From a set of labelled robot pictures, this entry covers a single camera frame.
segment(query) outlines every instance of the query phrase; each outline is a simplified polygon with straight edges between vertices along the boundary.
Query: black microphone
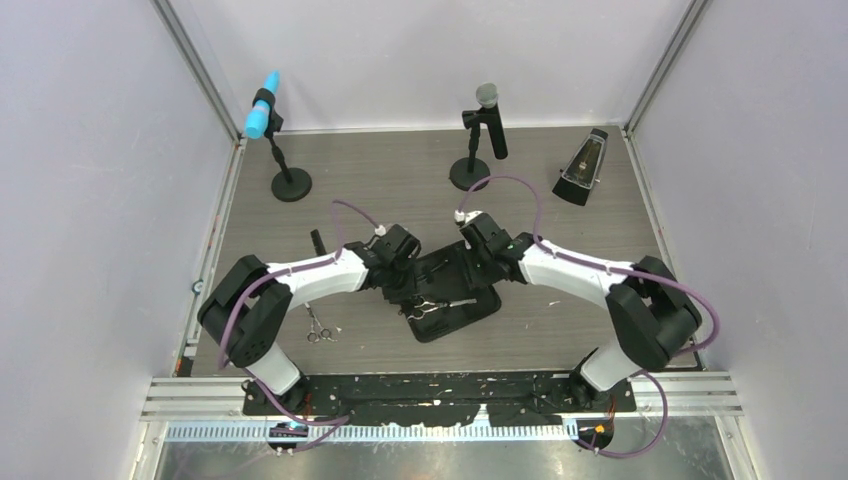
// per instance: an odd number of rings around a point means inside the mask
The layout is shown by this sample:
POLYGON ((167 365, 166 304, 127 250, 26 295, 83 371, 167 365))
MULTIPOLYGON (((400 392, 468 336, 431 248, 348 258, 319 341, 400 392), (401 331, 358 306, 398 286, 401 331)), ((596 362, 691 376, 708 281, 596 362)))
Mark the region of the black microphone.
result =
POLYGON ((506 149, 506 136, 503 133, 501 111, 498 109, 498 87, 494 83, 484 83, 477 87, 477 103, 482 107, 478 111, 480 122, 485 123, 489 129, 489 138, 492 140, 495 158, 503 160, 509 155, 509 152, 506 149))

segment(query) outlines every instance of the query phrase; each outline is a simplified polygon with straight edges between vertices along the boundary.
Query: microphone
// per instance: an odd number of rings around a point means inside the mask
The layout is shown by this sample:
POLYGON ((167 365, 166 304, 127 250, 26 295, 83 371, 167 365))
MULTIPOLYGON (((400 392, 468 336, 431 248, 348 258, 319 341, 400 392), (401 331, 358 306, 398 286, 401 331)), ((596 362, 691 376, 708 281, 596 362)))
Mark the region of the microphone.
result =
MULTIPOLYGON (((277 94, 277 87, 280 86, 280 72, 274 70, 265 79, 263 88, 268 90, 273 95, 277 94)), ((265 100, 257 100, 253 105, 253 109, 247 114, 247 120, 244 122, 244 133, 249 138, 257 139, 265 134, 265 129, 268 128, 268 117, 271 116, 271 105, 265 100)))
POLYGON ((501 112, 498 109, 498 87, 494 83, 484 83, 477 87, 477 103, 482 107, 480 120, 489 128, 489 138, 492 140, 492 150, 495 158, 503 160, 509 155, 506 149, 506 136, 503 133, 501 112))

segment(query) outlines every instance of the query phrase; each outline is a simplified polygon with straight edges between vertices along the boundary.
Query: white wall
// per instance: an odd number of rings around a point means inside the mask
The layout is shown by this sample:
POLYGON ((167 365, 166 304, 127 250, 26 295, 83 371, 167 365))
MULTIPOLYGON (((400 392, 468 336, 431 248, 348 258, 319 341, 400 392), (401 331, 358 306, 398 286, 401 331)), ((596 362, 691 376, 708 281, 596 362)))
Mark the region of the white wall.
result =
POLYGON ((712 2, 637 141, 768 473, 844 478, 848 4, 712 2))
POLYGON ((231 142, 150 2, 54 0, 0 6, 0 144, 0 477, 120 478, 231 142))
POLYGON ((185 1, 194 13, 180 14, 211 45, 204 58, 220 63, 237 123, 279 69, 288 130, 458 128, 487 81, 508 125, 623 123, 688 4, 185 1))

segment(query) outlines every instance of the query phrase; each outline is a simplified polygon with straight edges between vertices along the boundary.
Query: microphone stand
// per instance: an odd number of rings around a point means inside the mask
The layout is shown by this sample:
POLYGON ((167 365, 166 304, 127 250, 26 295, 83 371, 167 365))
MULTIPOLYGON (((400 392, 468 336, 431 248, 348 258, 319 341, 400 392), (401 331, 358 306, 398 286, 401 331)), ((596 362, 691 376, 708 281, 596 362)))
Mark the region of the microphone stand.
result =
MULTIPOLYGON (((485 115, 475 110, 462 112, 462 123, 466 129, 471 130, 471 137, 468 139, 468 156, 454 162, 448 178, 454 187, 463 192, 467 192, 472 185, 491 175, 486 162, 477 158, 477 147, 480 146, 480 124, 484 122, 485 115)), ((489 182, 480 185, 477 190, 488 184, 489 182)))
POLYGON ((272 106, 268 114, 268 128, 265 129, 265 138, 271 143, 271 155, 274 156, 274 161, 280 166, 281 171, 271 181, 271 193, 277 197, 277 200, 296 202, 312 190, 312 177, 302 168, 289 168, 286 165, 286 157, 274 141, 274 133, 279 132, 282 128, 283 117, 279 116, 272 106))

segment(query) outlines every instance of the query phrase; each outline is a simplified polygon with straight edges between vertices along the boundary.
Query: gray wood surface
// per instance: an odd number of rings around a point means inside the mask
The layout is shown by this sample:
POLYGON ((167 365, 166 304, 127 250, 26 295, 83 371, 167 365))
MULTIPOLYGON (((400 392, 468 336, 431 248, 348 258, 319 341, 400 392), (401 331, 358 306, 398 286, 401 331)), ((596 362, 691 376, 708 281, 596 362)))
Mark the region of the gray wood surface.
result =
MULTIPOLYGON (((518 175, 535 185, 543 199, 542 235, 554 243, 614 260, 659 256, 651 224, 618 129, 609 132, 606 158, 585 207, 560 200, 551 188, 590 128, 507 130, 509 158, 495 160, 483 133, 479 157, 492 173, 518 175)), ((270 183, 279 172, 268 143, 251 141, 238 179, 218 262, 223 275, 243 255, 265 262, 290 262, 314 256, 309 231, 321 230, 328 250, 337 245, 329 214, 333 198, 345 199, 377 221, 400 223, 417 236, 423 253, 461 239, 453 211, 463 192, 448 180, 451 164, 466 155, 464 130, 299 134, 277 137, 293 167, 307 169, 312 192, 297 203, 281 203, 270 183)), ((530 231, 533 196, 509 180, 490 183, 471 199, 468 210, 490 213, 510 234, 530 231)), ((347 241, 367 240, 366 221, 342 209, 347 241)), ((546 287, 501 283, 501 310, 432 343, 418 343, 397 307, 379 291, 341 294, 314 302, 324 326, 337 342, 306 341, 309 317, 290 312, 277 338, 289 357, 307 373, 444 372, 570 368, 613 335, 608 314, 599 307, 546 287)), ((217 372, 218 346, 204 336, 193 375, 217 372)))

